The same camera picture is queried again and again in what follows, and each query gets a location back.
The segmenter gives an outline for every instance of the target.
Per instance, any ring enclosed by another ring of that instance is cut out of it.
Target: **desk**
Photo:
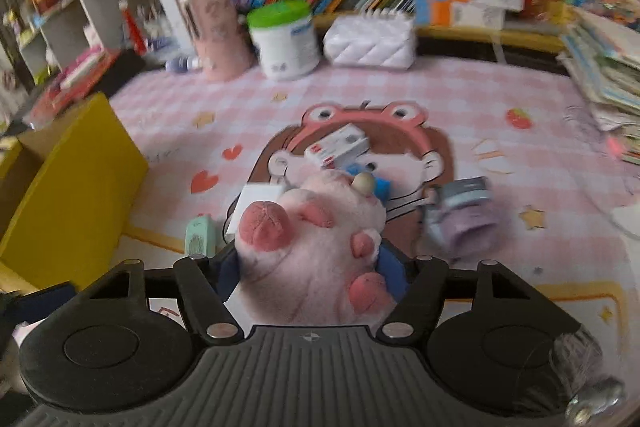
[[[393,183],[385,235],[396,246],[412,255],[424,247],[415,204],[429,183],[487,176],[503,226],[500,247],[485,256],[573,303],[606,351],[629,343],[638,298],[625,248],[579,185],[611,209],[640,191],[638,172],[607,156],[568,77],[456,58],[421,58],[390,73],[324,65],[277,84],[257,69],[229,84],[159,72],[140,75],[111,103],[150,164],[130,237],[180,253],[190,219],[224,221],[247,180],[299,182],[309,140],[352,121],[369,135],[367,161]],[[431,150],[442,173],[423,161]],[[270,166],[271,157],[285,163]]]

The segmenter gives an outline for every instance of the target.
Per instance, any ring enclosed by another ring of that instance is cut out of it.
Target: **green lid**
[[[251,10],[246,16],[249,28],[272,28],[289,24],[311,15],[305,0],[282,0]]]

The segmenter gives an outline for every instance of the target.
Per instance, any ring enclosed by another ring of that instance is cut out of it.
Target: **red heart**
[[[242,146],[238,144],[234,146],[232,149],[223,150],[222,157],[225,160],[229,160],[229,161],[235,160],[236,158],[238,158],[241,152],[242,152]]]
[[[200,171],[191,179],[191,194],[204,192],[215,187],[220,181],[217,175],[209,176],[208,171]]]

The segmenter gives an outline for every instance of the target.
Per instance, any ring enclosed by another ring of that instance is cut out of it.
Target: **red plush paw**
[[[333,214],[317,201],[309,201],[303,204],[298,211],[298,217],[323,229],[332,229],[334,227]]]
[[[376,313],[382,311],[393,302],[393,297],[386,291],[385,278],[377,272],[367,272],[349,286],[349,301],[354,311]]]
[[[351,236],[351,253],[356,259],[371,255],[374,246],[371,236],[362,230]]]
[[[238,234],[258,251],[284,248],[293,239],[293,228],[284,208],[271,201],[255,201],[242,214]]]

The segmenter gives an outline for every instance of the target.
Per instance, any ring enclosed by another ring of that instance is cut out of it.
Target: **pink container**
[[[226,82],[254,61],[240,33],[232,0],[178,0],[202,67],[212,80]]]

